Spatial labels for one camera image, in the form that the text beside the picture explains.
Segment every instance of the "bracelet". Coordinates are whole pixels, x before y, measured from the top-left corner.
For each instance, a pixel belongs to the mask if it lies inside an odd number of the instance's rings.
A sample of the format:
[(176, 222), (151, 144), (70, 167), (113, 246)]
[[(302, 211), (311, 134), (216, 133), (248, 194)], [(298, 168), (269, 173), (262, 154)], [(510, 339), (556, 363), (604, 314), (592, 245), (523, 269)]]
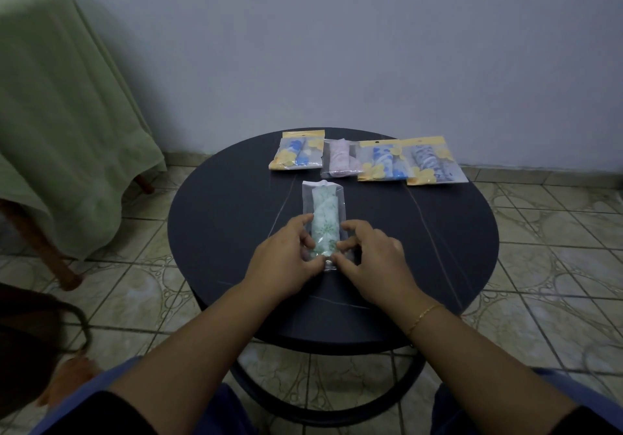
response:
[(431, 310), (433, 310), (434, 308), (437, 308), (437, 307), (444, 307), (444, 305), (443, 304), (439, 304), (439, 303), (433, 304), (429, 308), (427, 308), (424, 312), (422, 312), (419, 317), (417, 317), (416, 322), (413, 325), (411, 325), (411, 327), (409, 328), (409, 331), (406, 333), (407, 338), (409, 338), (411, 336), (411, 332), (417, 327), (417, 324), (420, 323), (420, 321), (424, 318), (424, 316), (427, 313), (429, 313)]

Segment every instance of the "plastic package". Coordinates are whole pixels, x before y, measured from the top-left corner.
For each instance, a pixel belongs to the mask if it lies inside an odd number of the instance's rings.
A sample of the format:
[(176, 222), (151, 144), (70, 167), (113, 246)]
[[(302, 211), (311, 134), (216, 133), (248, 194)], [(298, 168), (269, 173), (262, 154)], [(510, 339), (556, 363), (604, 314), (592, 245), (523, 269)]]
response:
[[(344, 202), (344, 187), (321, 180), (320, 182), (303, 181), (303, 213), (314, 214), (307, 224), (307, 231), (316, 242), (316, 248), (310, 258), (322, 254), (330, 257), (337, 251), (335, 243), (346, 240), (348, 233), (339, 224), (347, 219)], [(335, 269), (331, 260), (327, 260), (325, 269)]]
[(324, 130), (285, 131), (269, 169), (283, 171), (322, 168), (323, 146)]
[(361, 174), (363, 169), (357, 159), (358, 149), (358, 141), (324, 140), (320, 177), (323, 179), (346, 178)]
[(443, 136), (402, 140), (402, 154), (409, 159), (413, 171), (413, 177), (407, 179), (408, 186), (469, 182)]
[(414, 177), (400, 140), (360, 141), (358, 159), (363, 172), (357, 180), (404, 180)]

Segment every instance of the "wooden table leg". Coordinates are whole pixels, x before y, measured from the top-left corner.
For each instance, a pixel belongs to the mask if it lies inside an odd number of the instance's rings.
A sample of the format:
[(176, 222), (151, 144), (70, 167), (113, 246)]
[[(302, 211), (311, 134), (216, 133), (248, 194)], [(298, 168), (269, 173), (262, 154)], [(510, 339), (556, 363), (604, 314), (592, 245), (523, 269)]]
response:
[(73, 290), (82, 283), (82, 277), (75, 274), (60, 258), (58, 250), (50, 244), (33, 219), (20, 204), (0, 199), (0, 212), (37, 252), (41, 260), (56, 276), (60, 288)]
[(154, 193), (154, 186), (152, 186), (147, 179), (145, 179), (142, 174), (138, 174), (138, 176), (136, 176), (136, 178), (134, 178), (134, 182), (136, 182), (136, 184), (138, 184), (141, 189), (143, 189), (143, 192), (145, 194), (153, 194)]

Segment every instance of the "person's left hand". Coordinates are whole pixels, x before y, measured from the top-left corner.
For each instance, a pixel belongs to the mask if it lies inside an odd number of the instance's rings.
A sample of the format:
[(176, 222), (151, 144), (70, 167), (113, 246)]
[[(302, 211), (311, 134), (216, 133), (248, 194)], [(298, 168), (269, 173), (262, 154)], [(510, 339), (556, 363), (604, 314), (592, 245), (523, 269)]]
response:
[(311, 261), (301, 257), (301, 245), (309, 249), (316, 246), (305, 231), (305, 224), (312, 220), (313, 214), (291, 218), (286, 226), (260, 243), (242, 283), (273, 298), (275, 305), (300, 291), (305, 282), (324, 269), (326, 260), (323, 255)]

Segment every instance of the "black metal ring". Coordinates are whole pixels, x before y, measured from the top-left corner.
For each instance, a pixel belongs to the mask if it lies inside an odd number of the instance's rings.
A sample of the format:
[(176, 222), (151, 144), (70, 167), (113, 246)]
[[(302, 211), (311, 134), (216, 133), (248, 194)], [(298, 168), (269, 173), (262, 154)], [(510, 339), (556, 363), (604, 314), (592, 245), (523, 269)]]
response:
[(362, 406), (338, 411), (317, 411), (288, 404), (253, 381), (238, 361), (232, 365), (231, 373), (242, 389), (269, 413), (297, 424), (329, 428), (358, 424), (384, 413), (409, 391), (425, 363), (424, 357), (417, 353), (404, 376), (385, 394)]

